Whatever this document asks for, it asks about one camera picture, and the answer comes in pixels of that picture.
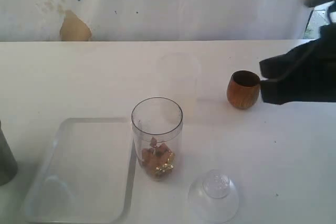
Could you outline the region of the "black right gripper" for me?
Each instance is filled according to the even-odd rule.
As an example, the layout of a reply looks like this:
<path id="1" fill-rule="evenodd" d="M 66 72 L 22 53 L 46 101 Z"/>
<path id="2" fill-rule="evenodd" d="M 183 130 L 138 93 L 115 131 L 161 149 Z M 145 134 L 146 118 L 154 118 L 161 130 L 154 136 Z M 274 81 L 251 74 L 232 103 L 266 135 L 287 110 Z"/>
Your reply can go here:
<path id="1" fill-rule="evenodd" d="M 320 38 L 299 45 L 283 55 L 259 62 L 264 103 L 335 101 L 335 24 L 324 25 Z"/>

